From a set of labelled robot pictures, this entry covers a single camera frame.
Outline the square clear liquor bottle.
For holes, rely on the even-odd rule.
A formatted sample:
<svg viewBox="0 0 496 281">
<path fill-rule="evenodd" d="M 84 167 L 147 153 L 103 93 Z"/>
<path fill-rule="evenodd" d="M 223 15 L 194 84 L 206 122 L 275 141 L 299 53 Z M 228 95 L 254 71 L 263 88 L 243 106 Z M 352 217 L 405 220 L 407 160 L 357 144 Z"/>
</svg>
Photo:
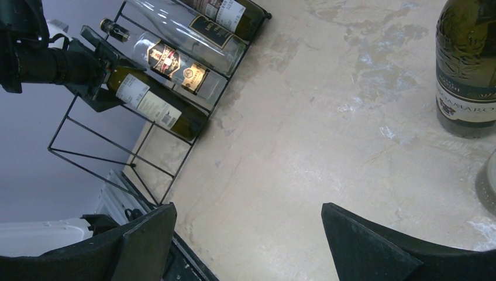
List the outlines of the square clear liquor bottle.
<svg viewBox="0 0 496 281">
<path fill-rule="evenodd" d="M 132 32 L 108 18 L 101 21 L 100 29 L 132 45 L 134 61 L 210 104 L 215 103 L 227 84 L 226 78 L 150 32 Z"/>
</svg>

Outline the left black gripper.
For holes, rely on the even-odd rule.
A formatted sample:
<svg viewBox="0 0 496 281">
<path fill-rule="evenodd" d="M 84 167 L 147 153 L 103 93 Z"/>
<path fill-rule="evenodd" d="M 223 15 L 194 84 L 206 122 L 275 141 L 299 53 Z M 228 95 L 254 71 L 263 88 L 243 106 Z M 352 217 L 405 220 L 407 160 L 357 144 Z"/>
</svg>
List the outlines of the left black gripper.
<svg viewBox="0 0 496 281">
<path fill-rule="evenodd" d="M 116 97 L 116 91 L 107 83 L 117 67 L 145 71 L 145 67 L 107 42 L 91 27 L 84 25 L 80 34 L 95 50 L 91 50 L 78 39 L 68 36 L 54 36 L 50 46 L 59 49 L 62 58 L 61 81 L 82 87 L 82 99 L 96 112 L 123 105 Z"/>
</svg>

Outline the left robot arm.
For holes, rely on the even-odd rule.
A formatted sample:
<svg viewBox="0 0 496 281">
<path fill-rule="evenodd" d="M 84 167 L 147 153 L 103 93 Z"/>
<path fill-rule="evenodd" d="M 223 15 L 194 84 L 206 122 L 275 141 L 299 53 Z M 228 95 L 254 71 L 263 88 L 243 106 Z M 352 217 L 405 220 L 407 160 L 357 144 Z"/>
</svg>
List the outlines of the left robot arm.
<svg viewBox="0 0 496 281">
<path fill-rule="evenodd" d="M 122 105 L 102 88 L 118 67 L 143 71 L 101 35 L 84 25 L 80 31 L 94 50 L 63 32 L 51 36 L 41 1 L 1 1 L 1 86 L 21 93 L 23 83 L 65 86 L 96 112 Z"/>
</svg>

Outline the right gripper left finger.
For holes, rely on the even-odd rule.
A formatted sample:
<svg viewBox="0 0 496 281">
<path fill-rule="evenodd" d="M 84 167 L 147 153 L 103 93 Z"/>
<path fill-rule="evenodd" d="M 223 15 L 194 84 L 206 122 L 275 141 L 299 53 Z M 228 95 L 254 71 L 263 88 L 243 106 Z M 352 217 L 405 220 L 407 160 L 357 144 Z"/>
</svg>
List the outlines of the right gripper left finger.
<svg viewBox="0 0 496 281">
<path fill-rule="evenodd" d="M 2 256 L 1 280 L 161 280 L 176 219 L 176 207 L 168 203 L 41 256 Z"/>
</svg>

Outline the clear wine bottle dark label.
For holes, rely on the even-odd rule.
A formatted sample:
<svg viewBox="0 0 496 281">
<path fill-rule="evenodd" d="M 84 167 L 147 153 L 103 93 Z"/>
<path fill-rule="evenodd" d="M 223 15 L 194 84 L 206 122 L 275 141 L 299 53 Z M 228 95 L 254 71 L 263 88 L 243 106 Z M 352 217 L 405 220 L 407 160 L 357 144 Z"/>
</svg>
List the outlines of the clear wine bottle dark label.
<svg viewBox="0 0 496 281">
<path fill-rule="evenodd" d="M 236 35 L 177 1 L 128 1 L 158 30 L 198 62 L 231 76 L 246 50 Z"/>
</svg>

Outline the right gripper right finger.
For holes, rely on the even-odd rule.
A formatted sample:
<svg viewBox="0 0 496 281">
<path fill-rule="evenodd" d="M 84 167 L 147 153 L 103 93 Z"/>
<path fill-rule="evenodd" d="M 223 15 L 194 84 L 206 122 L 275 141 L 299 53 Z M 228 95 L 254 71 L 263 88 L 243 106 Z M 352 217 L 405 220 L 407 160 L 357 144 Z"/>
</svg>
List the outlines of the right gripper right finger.
<svg viewBox="0 0 496 281">
<path fill-rule="evenodd" d="M 495 280 L 495 250 L 434 244 L 334 203 L 321 217 L 339 280 Z"/>
</svg>

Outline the dark green labelled wine bottle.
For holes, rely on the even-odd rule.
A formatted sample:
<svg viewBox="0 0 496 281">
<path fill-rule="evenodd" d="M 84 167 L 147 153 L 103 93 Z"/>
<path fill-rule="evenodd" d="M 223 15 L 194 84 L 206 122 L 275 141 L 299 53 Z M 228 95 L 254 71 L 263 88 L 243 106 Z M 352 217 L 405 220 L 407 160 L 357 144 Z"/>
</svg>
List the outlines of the dark green labelled wine bottle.
<svg viewBox="0 0 496 281">
<path fill-rule="evenodd" d="M 268 18 L 268 12 L 250 0 L 182 2 L 247 42 L 253 40 L 261 23 Z"/>
</svg>

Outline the dark green bottle back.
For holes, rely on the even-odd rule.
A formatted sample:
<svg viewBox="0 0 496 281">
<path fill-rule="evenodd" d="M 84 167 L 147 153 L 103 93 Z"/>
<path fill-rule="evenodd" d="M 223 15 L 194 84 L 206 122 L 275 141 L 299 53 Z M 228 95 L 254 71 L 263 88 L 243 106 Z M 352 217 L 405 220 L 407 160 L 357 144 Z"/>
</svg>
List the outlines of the dark green bottle back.
<svg viewBox="0 0 496 281">
<path fill-rule="evenodd" d="M 462 138 L 495 133 L 495 1 L 447 1 L 436 25 L 436 114 Z"/>
</svg>

